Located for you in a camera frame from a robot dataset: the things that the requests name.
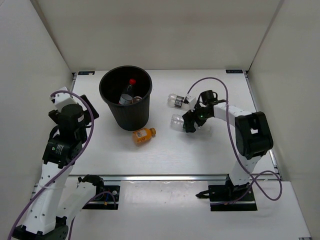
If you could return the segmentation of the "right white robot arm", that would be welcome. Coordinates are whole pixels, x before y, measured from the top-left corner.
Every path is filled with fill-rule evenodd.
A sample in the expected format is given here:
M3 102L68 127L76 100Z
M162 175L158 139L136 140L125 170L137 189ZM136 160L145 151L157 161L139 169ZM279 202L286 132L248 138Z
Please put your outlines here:
M225 121L227 129L234 127L235 142L231 146L237 160L227 175L224 193L230 200L238 199L249 188L250 174L257 162L274 145L266 115L261 111L245 111L224 99L219 100L212 90L202 92L198 98L186 95L184 102L189 105L189 110L182 116L186 133L194 133L210 118Z

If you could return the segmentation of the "red-cap clear bottle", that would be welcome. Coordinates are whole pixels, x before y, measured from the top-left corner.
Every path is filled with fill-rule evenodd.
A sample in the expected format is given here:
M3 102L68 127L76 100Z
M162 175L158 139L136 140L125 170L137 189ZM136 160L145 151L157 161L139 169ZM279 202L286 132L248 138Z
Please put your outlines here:
M131 78L120 95L120 98L118 101L120 105L128 105L132 102L134 97L135 84L136 84L136 80L134 78Z

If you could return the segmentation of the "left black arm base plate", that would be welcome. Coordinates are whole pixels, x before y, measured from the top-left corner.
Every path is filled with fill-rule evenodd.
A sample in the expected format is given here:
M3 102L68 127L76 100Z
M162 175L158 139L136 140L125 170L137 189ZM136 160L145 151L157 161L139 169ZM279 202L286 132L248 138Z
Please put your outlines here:
M82 208L83 210L118 210L120 185L107 185L102 177L92 174L80 176L77 180L78 184L90 183L95 186L96 195Z

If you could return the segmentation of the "orange juice bottle fruit label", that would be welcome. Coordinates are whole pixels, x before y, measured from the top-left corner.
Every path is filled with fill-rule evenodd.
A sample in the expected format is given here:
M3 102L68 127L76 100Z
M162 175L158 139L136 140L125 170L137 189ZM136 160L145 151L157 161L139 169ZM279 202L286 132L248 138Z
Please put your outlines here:
M139 101L141 101L141 100L142 100L142 97L140 97L140 96L135 96L135 97L132 98L131 103L132 103L132 104L135 104L135 103L137 103L137 102L139 102Z

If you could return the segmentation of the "large clear green-label bottle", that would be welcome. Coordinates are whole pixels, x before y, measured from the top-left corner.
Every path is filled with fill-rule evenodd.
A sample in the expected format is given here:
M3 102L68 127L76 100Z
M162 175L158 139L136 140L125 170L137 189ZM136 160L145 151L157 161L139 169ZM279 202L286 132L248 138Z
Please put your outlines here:
M172 115L170 120L170 127L173 130L186 133L186 130L184 128L184 119L181 115L178 115L178 114ZM197 132L200 131L202 133L210 133L212 131L212 128L210 125L198 126L195 123L194 127Z

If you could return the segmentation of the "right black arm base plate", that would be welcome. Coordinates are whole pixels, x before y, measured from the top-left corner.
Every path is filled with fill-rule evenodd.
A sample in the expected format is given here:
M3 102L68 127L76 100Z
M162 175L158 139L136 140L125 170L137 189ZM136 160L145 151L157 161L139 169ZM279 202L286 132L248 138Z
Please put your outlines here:
M211 212L253 212L258 207L249 182L234 185L227 175L224 184L208 185L208 189L195 195L198 199L209 199Z

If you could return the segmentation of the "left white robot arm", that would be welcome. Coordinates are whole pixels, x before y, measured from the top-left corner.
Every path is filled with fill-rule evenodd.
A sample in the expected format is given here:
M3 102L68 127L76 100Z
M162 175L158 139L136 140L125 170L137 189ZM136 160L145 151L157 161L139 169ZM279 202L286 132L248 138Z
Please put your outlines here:
M51 101L55 109L48 116L56 125L44 150L41 176L33 197L14 222L9 240L65 240L80 210L105 194L102 178L89 174L79 179L79 186L67 200L60 202L76 160L89 145L99 114L86 95L68 90L52 93Z

